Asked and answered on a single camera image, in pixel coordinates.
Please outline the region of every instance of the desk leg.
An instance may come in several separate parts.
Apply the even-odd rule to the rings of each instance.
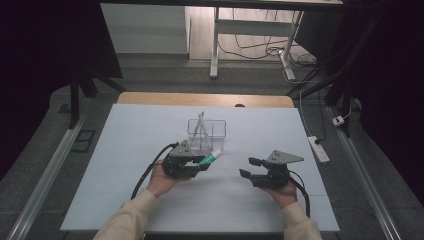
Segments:
[[[287,79],[289,81],[296,80],[296,77],[293,74],[293,70],[289,61],[290,48],[293,44],[294,36],[296,36],[297,28],[299,27],[300,18],[302,17],[303,12],[297,12],[297,16],[293,22],[292,28],[290,30],[289,38],[287,39],[286,48],[283,52],[280,53],[280,59],[284,66],[284,71],[286,72]]]
[[[211,57],[211,72],[210,72],[211,79],[216,79],[218,77],[218,27],[219,27],[219,7],[216,7],[214,30],[213,30],[213,47],[212,47],[212,57]]]

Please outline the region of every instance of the white tabletop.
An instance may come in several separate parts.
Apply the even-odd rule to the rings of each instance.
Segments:
[[[187,139],[187,121],[202,111],[205,119],[226,121],[224,154],[206,172],[159,199],[148,232],[282,232],[284,218],[277,205],[238,170],[266,173],[265,168],[249,165],[248,158],[266,159],[273,150],[304,157],[288,168],[305,182],[311,217],[321,231],[339,230],[297,109],[126,104],[113,106],[61,229],[99,229],[130,199],[160,150]]]

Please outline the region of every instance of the transparent plastic container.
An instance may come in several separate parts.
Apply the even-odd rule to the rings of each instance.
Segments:
[[[225,120],[208,120],[203,119],[205,129],[212,143],[212,149],[209,148],[206,141],[205,133],[201,126],[198,127],[195,134],[196,126],[199,119],[190,119],[187,124],[188,142],[194,155],[208,155],[214,149],[224,151],[224,139],[227,135],[227,123]]]

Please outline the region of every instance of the power strip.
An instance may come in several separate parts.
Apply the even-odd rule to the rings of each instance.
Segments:
[[[325,153],[324,148],[322,148],[321,144],[315,143],[315,140],[317,140],[317,137],[311,136],[311,137],[308,137],[308,140],[319,162],[324,163],[324,162],[330,161],[330,159],[327,156],[327,153]]]

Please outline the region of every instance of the sleeve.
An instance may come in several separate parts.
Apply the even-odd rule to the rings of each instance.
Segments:
[[[144,189],[110,217],[94,239],[141,239],[147,227],[147,217],[157,202],[156,197]]]
[[[282,209],[287,228],[284,230],[285,240],[322,239],[317,223],[309,219],[301,205],[296,202]]]

